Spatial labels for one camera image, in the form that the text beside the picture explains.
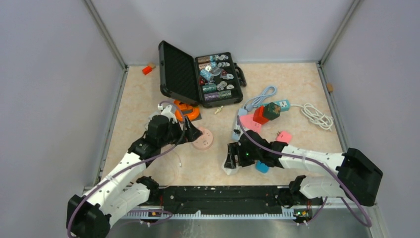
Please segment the round pink power socket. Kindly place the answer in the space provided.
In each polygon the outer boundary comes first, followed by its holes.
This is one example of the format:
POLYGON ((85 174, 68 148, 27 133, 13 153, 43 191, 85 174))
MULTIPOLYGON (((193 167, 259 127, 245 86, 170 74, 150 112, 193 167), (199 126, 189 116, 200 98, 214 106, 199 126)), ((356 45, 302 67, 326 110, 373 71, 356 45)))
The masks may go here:
POLYGON ((199 130, 202 132, 202 135, 192 143, 193 147, 198 150, 207 150, 212 146, 214 136, 207 128, 199 127, 199 130))

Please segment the light blue power strip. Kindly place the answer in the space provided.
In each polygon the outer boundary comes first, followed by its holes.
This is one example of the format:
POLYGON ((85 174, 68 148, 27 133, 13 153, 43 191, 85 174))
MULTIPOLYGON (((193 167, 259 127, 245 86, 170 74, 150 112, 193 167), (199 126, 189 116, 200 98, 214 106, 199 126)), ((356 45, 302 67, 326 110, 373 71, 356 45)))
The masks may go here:
POLYGON ((241 131, 240 126, 239 126, 239 124, 238 124, 238 117, 240 117, 240 116, 245 116, 245 115, 247 115, 247 114, 248 114, 248 111, 247 111, 246 109, 244 109, 244 108, 240 108, 240 109, 238 110, 238 112, 237 112, 237 115, 236 115, 236 116, 235 116, 235 118, 234 118, 234 124, 233 124, 233 129, 232 129, 232 136, 231 136, 231 138, 232 138, 232 140, 233 140, 233 141, 235 141, 235 142, 237 142, 237 141, 240 139, 241 134, 242 134, 242 131, 241 131))

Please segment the blue charger plug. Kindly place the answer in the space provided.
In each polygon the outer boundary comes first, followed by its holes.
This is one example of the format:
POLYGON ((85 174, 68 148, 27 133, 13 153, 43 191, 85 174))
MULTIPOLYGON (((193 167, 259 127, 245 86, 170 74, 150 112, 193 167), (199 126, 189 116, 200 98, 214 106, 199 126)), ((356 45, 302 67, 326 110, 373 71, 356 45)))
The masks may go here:
POLYGON ((255 168, 257 171, 259 171, 262 174, 266 174, 269 171, 269 166, 267 166, 261 161, 256 162, 255 168))

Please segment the white cartoon plug adapter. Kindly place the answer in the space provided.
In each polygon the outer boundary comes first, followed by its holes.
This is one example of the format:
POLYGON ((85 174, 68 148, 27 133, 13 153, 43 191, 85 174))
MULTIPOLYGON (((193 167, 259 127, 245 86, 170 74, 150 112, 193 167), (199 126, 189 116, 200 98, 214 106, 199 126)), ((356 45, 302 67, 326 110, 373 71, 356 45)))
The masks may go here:
POLYGON ((222 169, 228 176, 232 176, 239 171, 234 155, 227 155, 225 162, 222 164, 222 169))

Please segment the pink triangular power socket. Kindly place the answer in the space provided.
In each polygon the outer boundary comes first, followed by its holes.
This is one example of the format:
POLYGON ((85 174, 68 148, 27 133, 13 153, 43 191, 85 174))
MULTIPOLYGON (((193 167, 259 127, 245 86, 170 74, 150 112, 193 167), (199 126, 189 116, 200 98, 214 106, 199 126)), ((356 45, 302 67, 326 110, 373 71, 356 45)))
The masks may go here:
POLYGON ((239 119, 245 130, 252 130, 256 133, 260 133, 262 125, 253 120, 253 115, 243 115, 240 116, 239 119))

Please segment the pink charger plug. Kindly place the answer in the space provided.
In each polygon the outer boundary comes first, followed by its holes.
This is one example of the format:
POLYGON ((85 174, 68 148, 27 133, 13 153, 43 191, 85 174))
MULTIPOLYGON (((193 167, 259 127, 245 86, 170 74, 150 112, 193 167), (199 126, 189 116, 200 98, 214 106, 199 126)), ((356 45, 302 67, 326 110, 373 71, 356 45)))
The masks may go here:
POLYGON ((289 144, 293 136, 287 131, 278 131, 276 141, 289 144))

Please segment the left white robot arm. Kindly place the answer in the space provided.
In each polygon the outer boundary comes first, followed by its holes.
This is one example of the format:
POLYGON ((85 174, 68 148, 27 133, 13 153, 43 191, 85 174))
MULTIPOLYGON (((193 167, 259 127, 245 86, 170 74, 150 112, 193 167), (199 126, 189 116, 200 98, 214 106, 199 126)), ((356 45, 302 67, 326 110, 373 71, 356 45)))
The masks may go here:
POLYGON ((67 204, 66 230, 69 238, 105 238, 121 218, 136 206, 158 201, 159 185, 148 177, 129 185, 154 160, 176 146, 202 136, 187 116, 180 122, 175 113, 181 109, 162 101, 159 114, 148 122, 147 130, 134 141, 120 162, 100 182, 83 195, 74 195, 67 204))

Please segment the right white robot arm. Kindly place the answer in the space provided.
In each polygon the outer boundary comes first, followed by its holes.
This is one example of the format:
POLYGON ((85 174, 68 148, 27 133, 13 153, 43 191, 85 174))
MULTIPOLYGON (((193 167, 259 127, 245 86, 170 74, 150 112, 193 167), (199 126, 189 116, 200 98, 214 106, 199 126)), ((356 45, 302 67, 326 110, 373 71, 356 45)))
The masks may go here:
POLYGON ((360 205, 373 206, 383 177, 382 170, 358 149, 341 153, 305 150, 286 142, 268 142, 252 130, 228 144, 222 168, 232 175, 257 161, 272 168, 316 174, 298 176, 289 184, 290 197, 296 204, 319 197, 347 197, 360 205))

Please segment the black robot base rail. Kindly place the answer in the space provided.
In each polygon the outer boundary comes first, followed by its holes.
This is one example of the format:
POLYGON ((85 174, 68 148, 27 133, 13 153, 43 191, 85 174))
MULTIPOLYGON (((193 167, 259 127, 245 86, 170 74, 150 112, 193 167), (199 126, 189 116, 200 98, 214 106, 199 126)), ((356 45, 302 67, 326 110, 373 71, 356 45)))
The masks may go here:
POLYGON ((307 199, 286 186, 169 186, 156 191, 138 208, 162 209, 174 215, 271 215, 322 203, 321 198, 307 199))

